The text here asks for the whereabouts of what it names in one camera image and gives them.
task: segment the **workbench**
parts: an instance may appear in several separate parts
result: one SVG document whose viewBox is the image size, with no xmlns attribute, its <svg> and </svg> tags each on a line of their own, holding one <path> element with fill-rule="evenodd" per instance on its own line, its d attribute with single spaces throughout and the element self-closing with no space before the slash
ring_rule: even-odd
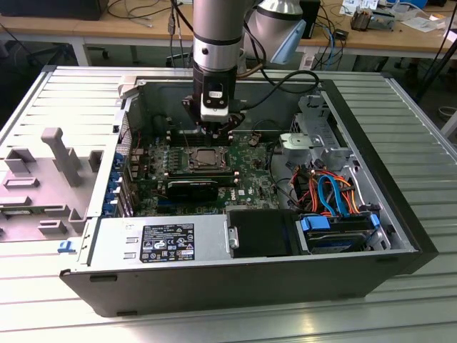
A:
<svg viewBox="0 0 457 343">
<path fill-rule="evenodd" d="M 152 4 L 149 0 L 129 0 L 129 8 Z M 339 13 L 341 0 L 322 1 L 327 10 L 328 17 L 336 28 L 349 32 L 349 38 L 344 48 L 344 54 L 371 55 L 371 56 L 397 56 L 433 58 L 438 52 L 443 41 L 443 31 L 435 30 L 423 33 L 401 23 L 396 23 L 394 32 L 375 31 L 367 32 L 351 30 L 350 17 Z M 428 6 L 426 11 L 439 11 L 450 16 L 454 7 L 448 1 L 444 7 Z M 139 9 L 137 15 L 151 13 L 169 7 L 168 1 L 160 1 L 157 5 L 146 9 Z M 192 23 L 192 6 L 184 4 L 180 7 L 184 16 Z M 111 9 L 119 16 L 126 16 L 124 4 L 118 3 Z M 152 16 L 152 28 L 137 24 L 128 19 L 115 18 L 104 13 L 99 21 L 81 21 L 74 19 L 47 19 L 47 18 L 14 18 L 0 16 L 0 22 L 16 37 L 22 41 L 48 41 L 54 43 L 71 44 L 80 66 L 90 65 L 90 58 L 86 49 L 87 44 L 114 44 L 128 46 L 168 46 L 170 36 L 167 31 L 169 10 Z M 181 22 L 183 45 L 192 45 L 192 33 Z M 11 37 L 0 28 L 0 40 L 9 40 Z M 174 37 L 174 46 L 179 46 L 178 36 Z M 302 39 L 297 51 L 303 53 L 301 68 L 315 54 L 322 52 L 328 46 L 321 28 L 315 28 L 312 39 Z M 446 42 L 443 53 L 450 46 Z"/>
<path fill-rule="evenodd" d="M 41 142 L 52 123 L 78 156 L 103 150 L 122 104 L 123 76 L 166 79 L 171 69 L 47 67 L 0 132 L 0 159 Z M 285 71 L 270 71 L 283 77 Z M 451 342 L 457 335 L 457 151 L 407 93 L 375 73 L 330 78 L 420 219 L 440 255 L 415 274 L 388 280 L 364 299 L 207 312 L 103 318 L 59 278 L 76 255 L 60 241 L 0 243 L 2 342 Z M 252 79 L 261 79 L 254 74 Z M 304 285 L 303 290 L 312 287 Z"/>
</svg>

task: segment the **warning label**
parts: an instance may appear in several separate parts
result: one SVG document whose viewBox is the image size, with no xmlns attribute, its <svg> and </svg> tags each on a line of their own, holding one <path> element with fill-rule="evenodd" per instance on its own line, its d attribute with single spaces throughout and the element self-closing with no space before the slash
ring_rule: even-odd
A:
<svg viewBox="0 0 457 343">
<path fill-rule="evenodd" d="M 193 224 L 146 225 L 140 260 L 143 263 L 193 260 L 194 234 Z"/>
</svg>

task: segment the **black cable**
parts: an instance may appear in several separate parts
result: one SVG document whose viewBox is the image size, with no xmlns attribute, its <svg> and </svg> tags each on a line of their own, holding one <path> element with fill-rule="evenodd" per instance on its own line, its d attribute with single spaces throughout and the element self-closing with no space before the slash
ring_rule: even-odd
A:
<svg viewBox="0 0 457 343">
<path fill-rule="evenodd" d="M 181 60 L 183 62 L 183 68 L 186 68 L 186 62 L 184 62 L 184 50 L 183 50 L 183 39 L 181 35 L 181 23 L 179 21 L 179 16 L 176 16 L 176 23 L 178 24 L 178 38 L 179 38 L 179 47 L 181 48 Z"/>
<path fill-rule="evenodd" d="M 111 7 L 113 7 L 115 4 L 118 4 L 119 2 L 121 2 L 123 0 L 115 0 L 115 2 L 113 2 L 112 4 L 110 4 L 108 6 L 108 14 L 115 17 L 115 18 L 120 18 L 120 19 L 137 19 L 137 18 L 144 18 L 145 16 L 153 16 L 154 14 L 158 14 L 160 12 L 163 12 L 163 11 L 168 11 L 169 9 L 171 9 L 171 6 L 170 7 L 166 7 L 165 9 L 159 9 L 158 11 L 155 11 L 155 12 L 152 12 L 152 13 L 148 13 L 148 14 L 144 14 L 142 16 L 118 16 L 117 14 L 114 14 L 113 12 L 111 12 Z"/>
<path fill-rule="evenodd" d="M 325 9 L 322 5 L 321 5 L 321 9 L 322 9 L 323 13 L 325 14 L 325 17 L 323 17 L 323 16 L 317 16 L 317 17 L 326 20 L 326 21 L 327 21 L 327 24 L 323 23 L 322 21 L 318 21 L 318 23 L 320 23 L 320 24 L 322 24 L 322 25 L 324 25 L 324 26 L 327 26 L 327 27 L 328 27 L 328 30 L 330 31 L 330 33 L 333 34 L 333 33 L 335 32 L 335 30 L 336 30 L 335 24 L 332 22 L 332 20 L 329 19 L 328 14 L 327 14 L 327 11 L 326 11 L 326 9 Z M 319 65 L 320 65 L 320 66 L 319 66 L 320 69 L 322 70 L 322 66 L 323 66 L 326 62 L 328 62 L 328 60 L 330 59 L 330 56 L 329 56 L 329 57 L 327 58 L 327 60 L 323 61 L 323 58 L 324 58 L 324 56 L 325 56 L 325 54 L 326 54 L 326 52 L 327 52 L 327 49 L 328 49 L 328 48 L 330 47 L 330 45 L 331 45 L 331 38 L 330 38 L 330 37 L 327 37 L 327 39 L 328 39 L 328 44 L 327 44 L 326 48 L 323 50 L 323 53 L 322 53 L 321 57 L 320 57 L 319 59 L 316 60 L 316 64 L 314 65 L 313 68 L 311 68 L 311 70 L 315 70 Z"/>
<path fill-rule="evenodd" d="M 297 70 L 297 71 L 292 71 L 290 74 L 287 74 L 284 78 L 282 78 L 282 80 L 280 80 L 262 99 L 260 99 L 259 101 L 257 101 L 256 103 L 254 104 L 246 104 L 244 107 L 243 107 L 243 110 L 247 110 L 247 109 L 253 109 L 254 107 L 257 107 L 258 105 L 262 104 L 265 100 L 267 100 L 284 82 L 286 82 L 287 80 L 289 80 L 291 77 L 295 76 L 295 75 L 300 75 L 300 74 L 306 74 L 306 75 L 310 75 L 314 78 L 314 84 L 312 84 L 309 88 L 307 89 L 304 89 L 303 91 L 301 91 L 300 93 L 307 93 L 309 91 L 312 91 L 313 89 L 317 88 L 318 85 L 319 85 L 319 78 L 318 76 L 313 73 L 312 71 L 309 71 L 309 70 Z"/>
<path fill-rule="evenodd" d="M 253 49 L 254 55 L 256 56 L 257 63 L 258 63 L 258 64 L 262 63 L 263 65 L 265 65 L 265 64 L 266 64 L 266 52 L 265 52 L 265 49 L 264 49 L 263 45 L 262 45 L 261 42 L 258 41 L 258 39 L 252 34 L 251 30 L 249 29 L 248 23 L 246 23 L 246 21 L 244 22 L 244 29 L 245 29 L 246 33 L 248 34 L 249 38 L 251 39 L 251 45 L 252 45 L 252 49 Z M 262 61 L 261 61 L 260 58 L 258 57 L 258 52 L 257 52 L 256 45 L 258 45 L 258 47 L 259 47 L 260 50 L 262 51 Z M 264 68 L 260 68 L 260 72 L 262 73 L 264 79 L 265 79 L 271 86 L 276 86 L 276 84 L 273 82 L 273 80 L 271 80 L 271 79 L 268 77 L 268 75 L 266 74 Z M 286 93 L 292 93 L 292 94 L 302 94 L 302 93 L 305 92 L 305 91 L 292 91 L 292 90 L 290 90 L 290 89 L 285 89 L 285 88 L 283 88 L 283 87 L 278 87 L 278 89 L 281 90 L 281 91 L 284 91 L 284 92 L 286 92 Z"/>
<path fill-rule="evenodd" d="M 182 3 L 176 4 L 176 2 L 171 0 L 171 5 L 174 7 L 174 9 L 176 10 L 176 13 L 181 17 L 181 19 L 183 19 L 184 23 L 187 25 L 187 27 L 193 33 L 194 32 L 194 28 L 192 27 L 191 23 L 189 23 L 189 21 L 186 19 L 186 17 L 183 15 L 183 12 L 181 12 L 181 10 L 179 9 L 179 6 L 182 5 Z"/>
<path fill-rule="evenodd" d="M 300 205 L 298 202 L 295 201 L 295 199 L 291 196 L 289 196 L 287 194 L 286 191 L 284 191 L 280 186 L 278 186 L 278 182 L 275 181 L 274 177 L 273 177 L 273 172 L 271 171 L 271 162 L 273 161 L 273 155 L 274 155 L 274 148 L 276 146 L 276 143 L 271 147 L 271 151 L 270 151 L 270 159 L 269 159 L 269 162 L 268 162 L 268 171 L 270 173 L 270 177 L 271 177 L 271 181 L 272 183 L 276 186 L 276 188 L 282 193 L 284 194 L 286 197 L 288 197 L 292 203 L 299 209 L 301 209 Z"/>
<path fill-rule="evenodd" d="M 453 12 L 452 12 L 451 21 L 450 21 L 450 23 L 449 23 L 448 30 L 446 31 L 446 35 L 444 36 L 443 41 L 441 42 L 440 49 L 439 49 L 438 52 L 436 53 L 436 56 L 435 56 L 435 58 L 433 59 L 433 62 L 431 62 L 430 67 L 428 68 L 426 74 L 425 74 L 424 77 L 422 78 L 422 82 L 421 82 L 422 84 L 424 83 L 426 77 L 428 76 L 428 73 L 430 73 L 430 71 L 432 70 L 433 65 L 435 64 L 436 60 L 438 59 L 439 54 L 441 53 L 441 50 L 443 50 L 444 43 L 446 42 L 446 40 L 447 40 L 447 38 L 448 38 L 449 31 L 451 30 L 452 23 L 453 23 L 453 21 L 454 21 L 454 16 L 456 15 L 456 11 L 457 11 L 457 2 L 456 2 L 456 5 L 454 6 L 454 10 L 453 10 Z"/>
<path fill-rule="evenodd" d="M 332 63 L 329 64 L 330 66 L 333 66 L 334 64 L 337 64 L 337 63 L 338 63 L 337 68 L 339 68 L 339 63 L 341 62 L 341 59 L 343 58 L 343 49 L 344 49 L 344 46 L 346 45 L 346 42 L 343 41 L 342 39 L 340 39 L 340 42 L 341 42 L 341 49 L 339 49 L 339 50 L 336 52 L 336 54 L 333 55 L 332 58 L 334 59 L 334 58 L 337 57 L 338 55 L 340 55 L 340 57 L 339 57 L 338 60 L 333 61 Z M 321 66 L 323 66 L 324 64 L 327 65 L 327 62 L 328 62 L 329 59 L 330 59 L 330 56 L 328 56 L 327 59 L 326 59 L 325 61 L 322 61 L 322 62 L 321 62 Z"/>
<path fill-rule="evenodd" d="M 156 0 L 156 2 L 154 2 L 152 5 L 145 5 L 145 6 L 137 6 L 137 7 L 134 7 L 132 9 L 129 9 L 128 12 L 132 12 L 132 11 L 135 11 L 137 9 L 147 9 L 149 7 L 152 7 L 152 6 L 155 6 L 159 3 L 160 0 Z"/>
<path fill-rule="evenodd" d="M 438 66 L 435 68 L 433 73 L 430 74 L 430 76 L 421 83 L 421 87 L 419 88 L 416 98 L 414 99 L 417 104 L 422 100 L 422 97 L 425 95 L 430 85 L 433 83 L 433 81 L 435 81 L 436 77 L 441 73 L 441 70 L 443 70 L 444 66 L 451 60 L 451 57 L 456 53 L 456 51 L 457 39 L 452 43 L 449 50 L 444 54 L 444 57 L 438 63 Z"/>
<path fill-rule="evenodd" d="M 283 128 L 281 127 L 281 125 L 279 125 L 279 123 L 276 121 L 276 120 L 273 120 L 273 119 L 262 119 L 262 120 L 259 120 L 258 122 L 256 122 L 253 126 L 252 126 L 252 132 L 254 132 L 256 130 L 256 127 L 259 125 L 259 124 L 262 124 L 262 123 L 272 123 L 274 126 L 276 126 L 280 131 L 283 131 Z"/>
<path fill-rule="evenodd" d="M 171 54 L 171 66 L 176 68 L 174 63 L 174 55 L 173 55 L 173 35 L 175 34 L 175 18 L 174 18 L 174 7 L 171 7 L 170 17 L 169 17 L 169 34 L 170 34 L 170 54 Z"/>
<path fill-rule="evenodd" d="M 174 58 L 173 58 L 173 35 L 170 35 L 170 55 L 171 55 L 171 66 L 173 68 L 176 68 L 174 64 Z"/>
<path fill-rule="evenodd" d="M 20 46 L 22 46 L 22 49 L 24 49 L 24 50 L 27 52 L 27 54 L 29 54 L 30 57 L 32 57 L 32 58 L 36 61 L 36 63 L 38 63 L 38 64 L 41 66 L 41 68 L 44 67 L 44 64 L 42 64 L 41 61 L 40 61 L 39 59 L 37 59 L 37 58 L 36 58 L 36 57 L 26 48 L 26 46 L 23 45 L 22 42 L 19 41 L 19 40 L 18 40 L 18 39 L 17 39 L 17 38 L 16 38 L 16 37 L 15 37 L 15 36 L 7 29 L 2 23 L 0 23 L 0 26 L 3 28 L 3 30 L 5 30 L 5 32 L 6 32 L 7 34 L 9 34 L 9 35 L 11 36 L 12 39 L 14 39 Z"/>
</svg>

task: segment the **wire bundle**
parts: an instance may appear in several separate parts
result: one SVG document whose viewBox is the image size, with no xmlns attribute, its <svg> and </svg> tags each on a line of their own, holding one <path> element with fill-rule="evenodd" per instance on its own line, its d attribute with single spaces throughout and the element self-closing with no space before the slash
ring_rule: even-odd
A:
<svg viewBox="0 0 457 343">
<path fill-rule="evenodd" d="M 316 64 L 314 65 L 314 67 L 311 70 L 316 70 L 316 68 L 318 68 L 318 67 L 320 68 L 320 70 L 322 70 L 322 67 L 324 65 L 326 66 L 325 70 L 327 70 L 330 66 L 332 66 L 334 64 L 337 64 L 337 68 L 339 68 L 340 63 L 341 63 L 341 59 L 343 58 L 343 50 L 344 50 L 344 47 L 346 45 L 346 42 L 340 39 L 341 48 L 335 54 L 333 53 L 333 50 L 336 47 L 335 36 L 334 36 L 334 32 L 336 30 L 336 27 L 335 27 L 335 24 L 332 22 L 332 20 L 330 20 L 328 18 L 327 11 L 322 5 L 321 5 L 321 9 L 322 9 L 325 17 L 324 16 L 317 16 L 318 18 L 317 18 L 316 24 L 318 26 L 322 27 L 325 32 L 327 32 L 327 34 L 328 34 L 328 37 L 327 37 L 328 45 L 323 50 L 323 53 L 322 53 L 321 57 L 316 60 Z M 329 47 L 331 48 L 330 54 L 329 54 L 329 56 L 328 56 L 328 58 L 326 60 L 323 60 L 323 58 L 324 58 L 324 56 L 325 56 L 325 54 L 327 52 L 327 49 Z M 339 58 L 337 60 L 333 61 L 333 59 L 335 59 L 338 55 L 340 55 Z"/>
<path fill-rule="evenodd" d="M 336 175 L 326 169 L 314 169 L 311 171 L 309 176 L 305 176 L 305 174 L 298 169 L 290 178 L 289 184 L 292 187 L 294 187 L 294 184 L 297 182 L 298 184 L 303 185 L 300 183 L 299 177 L 308 178 L 305 183 L 308 186 L 308 190 L 306 190 L 302 195 L 297 194 L 297 197 L 299 197 L 297 202 L 291 197 L 293 189 L 290 194 L 287 194 L 287 196 L 290 202 L 302 212 L 320 214 L 327 217 L 336 217 L 336 211 L 328 203 L 330 199 L 334 198 L 340 215 L 347 217 L 350 214 L 360 213 L 356 204 L 355 191 L 351 189 L 353 186 L 342 176 Z M 324 184 L 329 184 L 333 188 L 333 191 L 328 195 L 327 200 L 323 194 Z"/>
</svg>

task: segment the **blue clip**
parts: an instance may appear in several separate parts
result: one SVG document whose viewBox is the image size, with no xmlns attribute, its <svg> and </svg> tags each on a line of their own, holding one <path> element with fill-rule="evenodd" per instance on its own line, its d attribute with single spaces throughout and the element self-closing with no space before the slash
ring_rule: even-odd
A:
<svg viewBox="0 0 457 343">
<path fill-rule="evenodd" d="M 301 221 L 301 229 L 303 231 L 308 230 L 329 230 L 330 223 L 324 216 L 309 216 L 304 217 Z"/>
<path fill-rule="evenodd" d="M 308 222 L 308 218 L 307 217 L 304 217 L 301 221 L 300 221 L 300 224 L 301 224 L 301 229 L 303 231 L 308 231 L 311 226 L 309 225 L 309 222 Z"/>
<path fill-rule="evenodd" d="M 111 214 L 114 212 L 114 205 L 113 204 L 103 204 L 101 210 L 104 214 Z"/>
<path fill-rule="evenodd" d="M 58 253 L 62 252 L 76 252 L 76 250 L 73 248 L 73 242 L 72 241 L 62 241 L 59 244 L 59 248 L 57 249 Z"/>
<path fill-rule="evenodd" d="M 371 219 L 371 223 L 373 223 L 374 228 L 379 229 L 379 227 L 381 226 L 381 223 L 379 221 L 378 216 L 376 216 L 375 214 L 372 214 L 372 215 L 370 215 L 370 219 Z"/>
<path fill-rule="evenodd" d="M 117 188 L 116 182 L 113 182 L 113 181 L 108 182 L 108 192 L 112 192 L 112 191 L 116 190 L 116 188 Z"/>
<path fill-rule="evenodd" d="M 124 161 L 124 156 L 122 156 L 122 154 L 120 154 L 118 152 L 115 152 L 113 164 L 119 164 L 119 163 L 122 163 L 123 161 Z"/>
<path fill-rule="evenodd" d="M 119 177 L 121 177 L 121 175 L 117 171 L 112 171 L 111 173 L 109 173 L 110 181 L 117 181 L 119 180 Z"/>
<path fill-rule="evenodd" d="M 313 230 L 329 230 L 330 223 L 324 216 L 310 216 L 308 217 L 309 224 Z"/>
<path fill-rule="evenodd" d="M 113 193 L 106 193 L 105 194 L 105 202 L 112 202 L 116 198 L 116 195 Z"/>
<path fill-rule="evenodd" d="M 325 179 L 328 179 L 331 182 L 333 191 L 335 192 L 335 200 L 336 206 L 338 207 L 338 211 L 343 215 L 343 217 L 349 217 L 349 212 L 344 203 L 341 201 L 340 189 L 338 187 L 338 184 L 336 183 L 336 180 L 330 175 L 321 176 L 321 178 L 319 179 L 319 183 L 317 184 L 319 200 L 321 200 L 322 205 L 324 205 L 325 208 L 330 211 L 333 217 L 336 217 L 335 210 L 332 208 L 332 206 L 328 204 L 325 196 L 323 195 L 323 182 L 325 181 Z"/>
</svg>

